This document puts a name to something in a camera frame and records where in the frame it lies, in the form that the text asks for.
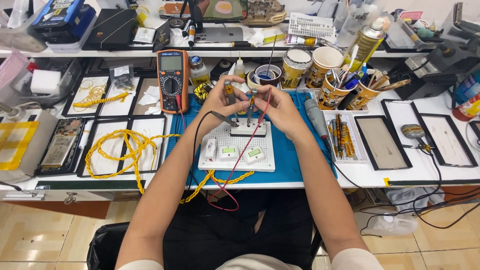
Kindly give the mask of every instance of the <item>plastic jug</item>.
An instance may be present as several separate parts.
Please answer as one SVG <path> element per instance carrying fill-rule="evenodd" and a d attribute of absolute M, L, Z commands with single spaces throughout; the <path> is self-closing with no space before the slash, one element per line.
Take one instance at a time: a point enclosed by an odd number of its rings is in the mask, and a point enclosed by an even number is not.
<path fill-rule="evenodd" d="M 396 210 L 385 208 L 366 209 L 365 212 L 375 214 L 393 214 L 398 213 Z M 417 220 L 410 214 L 399 214 L 396 216 L 376 216 L 357 212 L 357 226 L 362 234 L 372 234 L 380 236 L 404 235 L 414 232 L 417 229 Z"/>

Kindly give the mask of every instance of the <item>person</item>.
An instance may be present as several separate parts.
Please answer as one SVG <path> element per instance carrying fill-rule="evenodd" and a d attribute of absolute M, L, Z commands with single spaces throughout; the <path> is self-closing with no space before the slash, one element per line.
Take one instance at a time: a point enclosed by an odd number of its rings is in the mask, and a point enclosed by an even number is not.
<path fill-rule="evenodd" d="M 249 209 L 248 202 L 255 201 L 248 191 L 235 193 L 240 205 L 235 211 L 239 212 L 238 216 L 232 215 L 235 212 L 225 213 L 208 205 L 200 194 L 179 206 L 192 165 L 193 146 L 198 147 L 201 139 L 222 123 L 215 116 L 207 115 L 194 142 L 201 118 L 211 110 L 230 116 L 249 106 L 249 99 L 238 89 L 234 89 L 237 103 L 227 104 L 225 79 L 245 82 L 237 76 L 223 76 L 210 91 L 198 115 L 140 199 L 121 244 L 115 269 L 311 269 L 312 261 L 305 254 L 312 241 L 312 219 L 333 269 L 382 269 L 364 243 L 352 209 L 290 95 L 273 86 L 258 88 L 255 106 L 265 110 L 266 101 L 262 98 L 271 87 L 266 115 L 293 142 L 305 189 L 280 190 L 274 197 L 257 196 L 268 202 L 273 198 L 274 202 L 264 211 L 254 209 L 260 211 L 256 212 L 258 216 L 253 221 L 245 212 Z M 243 202 L 240 203 L 239 197 L 244 197 Z M 256 201 L 251 204 L 252 208 L 263 205 Z M 305 235 L 309 241 L 307 245 L 302 242 Z"/>

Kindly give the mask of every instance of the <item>multimeter dial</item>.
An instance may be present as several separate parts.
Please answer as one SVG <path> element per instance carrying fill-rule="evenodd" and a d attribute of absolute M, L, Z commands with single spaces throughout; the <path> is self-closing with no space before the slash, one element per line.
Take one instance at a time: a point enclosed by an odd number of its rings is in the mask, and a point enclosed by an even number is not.
<path fill-rule="evenodd" d="M 168 76 L 163 82 L 162 89 L 164 89 L 167 93 L 174 95 L 180 89 L 180 83 L 175 77 Z"/>

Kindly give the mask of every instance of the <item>disassembled phone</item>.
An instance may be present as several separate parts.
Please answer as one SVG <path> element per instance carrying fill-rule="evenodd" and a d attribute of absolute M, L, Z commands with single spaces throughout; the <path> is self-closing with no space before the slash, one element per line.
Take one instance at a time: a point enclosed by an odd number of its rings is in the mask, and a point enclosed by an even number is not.
<path fill-rule="evenodd" d="M 78 143 L 86 121 L 82 117 L 59 120 L 36 176 L 74 173 L 80 153 Z"/>

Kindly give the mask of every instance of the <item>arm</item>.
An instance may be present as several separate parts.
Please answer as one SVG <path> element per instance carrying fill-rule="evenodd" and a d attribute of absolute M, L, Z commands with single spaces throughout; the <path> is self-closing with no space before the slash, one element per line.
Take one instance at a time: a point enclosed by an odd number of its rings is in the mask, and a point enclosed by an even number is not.
<path fill-rule="evenodd" d="M 154 260 L 163 265 L 163 236 L 185 189 L 185 181 L 192 165 L 193 145 L 196 149 L 202 138 L 222 123 L 211 114 L 206 116 L 198 131 L 197 141 L 194 143 L 195 131 L 200 119 L 211 110 L 229 116 L 250 105 L 249 102 L 237 100 L 236 104 L 227 106 L 223 94 L 225 79 L 244 82 L 236 76 L 223 76 L 210 91 L 197 117 L 188 125 L 138 203 L 123 238 L 115 269 L 140 259 Z M 248 100 L 240 90 L 234 89 L 234 91 L 240 99 Z"/>
<path fill-rule="evenodd" d="M 261 98 L 269 87 L 258 88 Z M 255 99 L 255 105 L 265 110 L 266 102 L 261 98 Z M 290 95 L 272 87 L 266 114 L 295 145 L 310 211 L 329 257 L 333 259 L 338 252 L 347 248 L 368 250 L 360 236 L 350 204 Z"/>

